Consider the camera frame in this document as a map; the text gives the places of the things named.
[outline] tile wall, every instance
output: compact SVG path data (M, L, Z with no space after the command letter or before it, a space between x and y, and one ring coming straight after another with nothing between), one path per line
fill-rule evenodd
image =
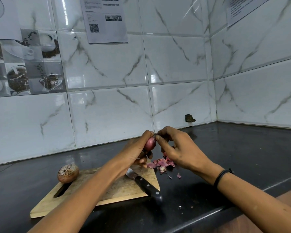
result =
M79 0L16 0L23 40L0 40L0 163L217 119L207 0L121 1L129 43L89 45Z
M291 0L269 0L231 27L208 0L217 119L291 127Z

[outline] person's right hand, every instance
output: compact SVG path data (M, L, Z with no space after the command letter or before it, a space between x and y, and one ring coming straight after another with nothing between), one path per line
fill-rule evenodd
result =
M214 171L216 174L223 170L219 165L211 162L185 132L167 126L157 133L155 139L161 146L162 152L166 152L177 165L191 170L211 184L214 181L205 175L208 175L209 171ZM168 141L174 141L175 145L170 146Z

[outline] black countertop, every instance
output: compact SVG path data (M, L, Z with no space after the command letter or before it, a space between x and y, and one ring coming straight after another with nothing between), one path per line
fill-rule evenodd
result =
M291 190L291 130L227 123L185 128L200 149L235 175L279 196ZM29 212L58 183L60 167L102 166L124 146L114 142L0 166L0 232L27 232L39 219ZM154 158L162 157L160 147ZM241 212L200 177L180 167L156 173L164 204L147 197L101 206L81 232L180 232L211 229Z

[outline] knife handle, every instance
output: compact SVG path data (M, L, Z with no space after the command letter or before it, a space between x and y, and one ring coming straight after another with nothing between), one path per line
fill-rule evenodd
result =
M163 202L163 197L160 191L151 185L146 179L141 176L136 176L135 182L148 196L151 196L157 204L161 204Z

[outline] black wristband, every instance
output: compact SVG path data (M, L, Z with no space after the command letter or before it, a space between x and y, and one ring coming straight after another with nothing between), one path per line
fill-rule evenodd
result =
M234 174L234 172L230 168L228 170L223 170L222 172L220 172L219 176L217 177L217 179L215 180L215 182L213 184L214 188L216 188L216 189L218 188L219 181L224 176L224 174L226 174L227 172L230 172L231 174Z

